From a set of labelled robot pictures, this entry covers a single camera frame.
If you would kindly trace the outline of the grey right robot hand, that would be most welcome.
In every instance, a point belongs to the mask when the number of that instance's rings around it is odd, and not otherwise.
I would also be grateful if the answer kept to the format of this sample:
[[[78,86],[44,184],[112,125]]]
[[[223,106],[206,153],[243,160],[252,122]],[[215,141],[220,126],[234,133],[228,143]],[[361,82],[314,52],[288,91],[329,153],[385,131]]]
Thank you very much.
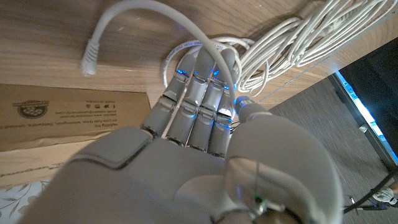
[[[234,95],[232,50],[187,55],[139,128],[78,151],[22,223],[341,223],[320,141]]]

